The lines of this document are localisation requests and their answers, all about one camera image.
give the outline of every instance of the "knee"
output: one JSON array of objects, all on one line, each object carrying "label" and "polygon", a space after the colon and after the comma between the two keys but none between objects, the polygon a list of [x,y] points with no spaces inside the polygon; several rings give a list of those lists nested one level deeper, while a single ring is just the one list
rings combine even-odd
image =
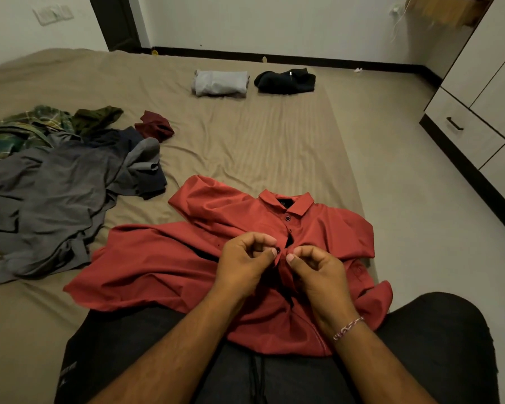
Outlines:
[{"label": "knee", "polygon": [[469,300],[452,293],[431,292],[421,295],[415,300],[416,303],[428,312],[443,313],[461,320],[486,325],[481,311]]}]

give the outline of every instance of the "bed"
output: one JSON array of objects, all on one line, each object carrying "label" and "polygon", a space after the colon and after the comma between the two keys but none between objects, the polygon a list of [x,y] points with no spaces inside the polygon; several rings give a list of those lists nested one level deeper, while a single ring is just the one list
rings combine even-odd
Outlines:
[{"label": "bed", "polygon": [[[50,49],[0,66],[0,119],[38,104],[75,112],[121,107],[126,128],[144,110],[166,117],[175,135],[160,147],[166,193],[151,200],[121,196],[109,210],[93,251],[119,224],[181,220],[167,204],[195,174],[257,196],[310,192],[316,202],[363,215],[352,169],[330,101],[313,93],[258,93],[256,75],[291,66],[269,63]],[[191,93],[194,71],[248,71],[246,99]],[[54,399],[63,350],[87,311],[62,291],[78,271],[0,285],[0,403]]]}]

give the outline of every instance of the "tiled floor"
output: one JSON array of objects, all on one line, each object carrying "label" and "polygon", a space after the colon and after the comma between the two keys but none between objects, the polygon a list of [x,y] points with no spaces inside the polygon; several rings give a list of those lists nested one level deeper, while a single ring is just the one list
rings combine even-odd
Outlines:
[{"label": "tiled floor", "polygon": [[375,232],[392,308],[431,291],[483,312],[505,403],[505,227],[418,121],[433,91],[417,76],[316,68]]}]

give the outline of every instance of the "hand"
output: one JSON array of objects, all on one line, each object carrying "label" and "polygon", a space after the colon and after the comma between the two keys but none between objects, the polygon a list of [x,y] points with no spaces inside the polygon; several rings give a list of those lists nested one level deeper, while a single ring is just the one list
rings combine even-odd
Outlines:
[{"label": "hand", "polygon": [[313,245],[296,247],[286,256],[290,268],[301,278],[320,330],[332,338],[359,317],[355,310],[344,265],[329,252]]},{"label": "hand", "polygon": [[222,249],[212,289],[234,301],[239,310],[277,256],[273,248],[276,243],[277,240],[267,234],[253,232],[228,241]]}]

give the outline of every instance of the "drawer handle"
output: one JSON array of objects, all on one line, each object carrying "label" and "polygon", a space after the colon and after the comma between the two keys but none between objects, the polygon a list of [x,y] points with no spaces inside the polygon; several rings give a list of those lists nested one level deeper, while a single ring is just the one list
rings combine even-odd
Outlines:
[{"label": "drawer handle", "polygon": [[448,117],[447,120],[449,121],[450,124],[452,124],[456,128],[456,130],[464,130],[464,128],[461,128],[455,122],[453,122],[453,118],[452,117]]}]

